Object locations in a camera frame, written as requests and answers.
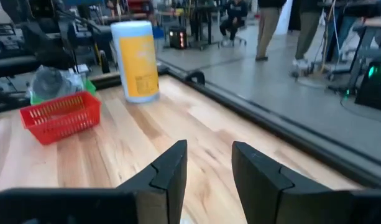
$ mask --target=yellow label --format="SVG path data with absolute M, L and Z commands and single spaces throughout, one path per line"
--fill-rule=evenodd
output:
M 153 35 L 120 38 L 122 63 L 129 96 L 142 97 L 158 92 L 158 74 Z

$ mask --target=green light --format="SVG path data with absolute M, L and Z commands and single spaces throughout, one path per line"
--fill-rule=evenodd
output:
M 369 78 L 374 74 L 374 70 L 375 70 L 374 66 L 370 68 L 370 70 L 369 70 Z

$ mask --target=dark jacket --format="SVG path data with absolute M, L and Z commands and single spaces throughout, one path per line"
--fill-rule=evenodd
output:
M 237 18 L 237 21 L 244 22 L 248 14 L 247 3 L 244 0 L 239 1 L 237 4 L 235 1 L 228 1 L 223 8 L 227 10 L 227 17 L 230 21 Z
M 277 7 L 282 8 L 287 0 L 258 0 L 258 7 Z
M 300 12 L 321 12 L 322 7 L 318 6 L 323 0 L 301 0 Z

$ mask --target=plastic bag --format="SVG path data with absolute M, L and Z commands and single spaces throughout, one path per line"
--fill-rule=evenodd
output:
M 84 90 L 85 78 L 84 73 L 72 74 L 41 65 L 34 73 L 29 92 L 41 100 L 52 100 Z

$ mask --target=wall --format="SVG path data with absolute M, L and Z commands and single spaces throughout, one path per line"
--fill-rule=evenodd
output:
M 281 13 L 280 18 L 278 20 L 275 35 L 287 34 L 288 25 L 290 23 L 292 2 L 293 2 L 293 0 L 287 0 L 285 5 L 283 6 L 282 13 Z

